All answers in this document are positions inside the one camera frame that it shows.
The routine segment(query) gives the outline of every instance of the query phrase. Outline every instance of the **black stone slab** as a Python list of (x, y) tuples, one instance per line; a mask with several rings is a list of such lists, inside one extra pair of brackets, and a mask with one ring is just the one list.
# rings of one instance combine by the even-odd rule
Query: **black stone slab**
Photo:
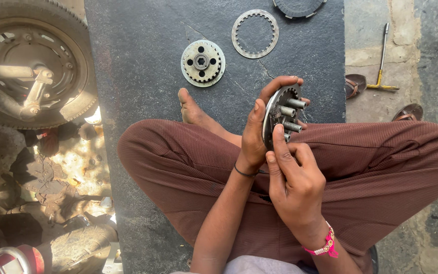
[[(240, 134), (261, 88), (272, 77), (298, 75), (305, 79), (304, 97), (312, 100), (304, 120), (345, 122), (343, 1), (330, 0), (313, 17), (298, 20), (285, 18), (269, 0), (86, 0), (85, 6), (125, 273), (186, 271), (191, 258), (192, 248), (116, 154), (120, 135), (132, 123), (181, 120), (181, 87), (224, 128)], [(231, 42), (234, 21), (251, 9), (270, 12), (280, 28), (276, 47), (261, 59), (241, 56)], [(268, 39), (255, 25), (240, 29), (241, 40), (252, 48), (257, 37), (261, 46), (265, 35)], [(225, 54), (225, 73), (208, 88), (189, 84), (180, 70), (183, 50), (201, 39), (213, 41)]]

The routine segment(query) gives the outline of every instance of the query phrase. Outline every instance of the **brown sandal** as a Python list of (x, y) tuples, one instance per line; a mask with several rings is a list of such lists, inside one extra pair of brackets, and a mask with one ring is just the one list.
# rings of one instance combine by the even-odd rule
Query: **brown sandal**
[(409, 104), (400, 109), (392, 121), (421, 121), (422, 117), (422, 106), (419, 104)]
[(348, 74), (345, 76), (345, 98), (355, 96), (366, 90), (366, 77), (361, 74)]

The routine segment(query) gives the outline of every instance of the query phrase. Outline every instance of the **hand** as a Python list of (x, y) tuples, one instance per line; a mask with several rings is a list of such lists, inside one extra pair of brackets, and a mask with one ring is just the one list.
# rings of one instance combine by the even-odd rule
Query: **hand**
[[(244, 128), (241, 142), (241, 152), (236, 167), (243, 173), (252, 174), (258, 171), (265, 162), (266, 147), (263, 143), (261, 131), (265, 118), (266, 104), (271, 96), (283, 86), (291, 86), (295, 83), (303, 84), (303, 79), (297, 76), (279, 76), (266, 85), (254, 102), (254, 108), (248, 115), (248, 122)], [(310, 100), (302, 98), (307, 104)]]
[(307, 144), (285, 143), (282, 124), (275, 126), (272, 137), (275, 151), (266, 153), (271, 202), (302, 245), (319, 249), (329, 231), (321, 214), (325, 177)]

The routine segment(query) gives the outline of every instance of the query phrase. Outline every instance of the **brown trousers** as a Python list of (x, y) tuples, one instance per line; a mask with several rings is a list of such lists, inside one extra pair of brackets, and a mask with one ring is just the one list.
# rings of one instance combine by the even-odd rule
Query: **brown trousers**
[[(368, 248), (438, 197), (437, 124), (309, 124), (291, 142), (312, 148), (327, 179), (322, 215), (365, 273)], [(192, 246), (239, 152), (202, 127), (154, 119), (131, 125), (118, 143), (131, 177)], [(269, 175), (258, 174), (229, 259), (312, 261), (269, 202), (268, 186)]]

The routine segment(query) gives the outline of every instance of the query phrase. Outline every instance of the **black wrist thread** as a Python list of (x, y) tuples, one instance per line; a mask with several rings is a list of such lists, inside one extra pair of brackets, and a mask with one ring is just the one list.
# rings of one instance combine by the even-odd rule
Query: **black wrist thread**
[(246, 173), (240, 172), (240, 171), (238, 170), (238, 168), (236, 167), (236, 163), (234, 163), (234, 169), (236, 169), (236, 171), (237, 171), (239, 174), (241, 174), (241, 175), (243, 175), (243, 176), (246, 176), (246, 177), (255, 177), (255, 176), (258, 175), (258, 173), (259, 173), (259, 171), (256, 172), (255, 174), (246, 174)]

